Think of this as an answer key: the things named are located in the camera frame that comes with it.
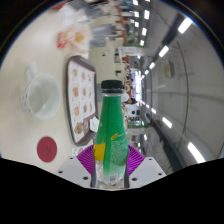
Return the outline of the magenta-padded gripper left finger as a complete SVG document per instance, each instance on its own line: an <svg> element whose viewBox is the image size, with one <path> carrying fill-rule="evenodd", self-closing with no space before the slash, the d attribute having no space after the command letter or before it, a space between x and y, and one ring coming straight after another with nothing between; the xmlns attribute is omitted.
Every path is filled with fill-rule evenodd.
<svg viewBox="0 0 224 224"><path fill-rule="evenodd" d="M69 157L56 174L81 187L94 188L96 173L93 146L87 147L77 156Z"/></svg>

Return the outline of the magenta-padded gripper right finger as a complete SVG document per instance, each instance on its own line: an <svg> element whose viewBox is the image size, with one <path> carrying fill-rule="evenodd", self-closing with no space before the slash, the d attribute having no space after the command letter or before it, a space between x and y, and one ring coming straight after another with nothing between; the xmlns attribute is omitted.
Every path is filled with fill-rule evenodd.
<svg viewBox="0 0 224 224"><path fill-rule="evenodd" d="M127 188L140 188L165 176L165 172L153 157L145 157L134 147L129 147L126 164Z"/></svg>

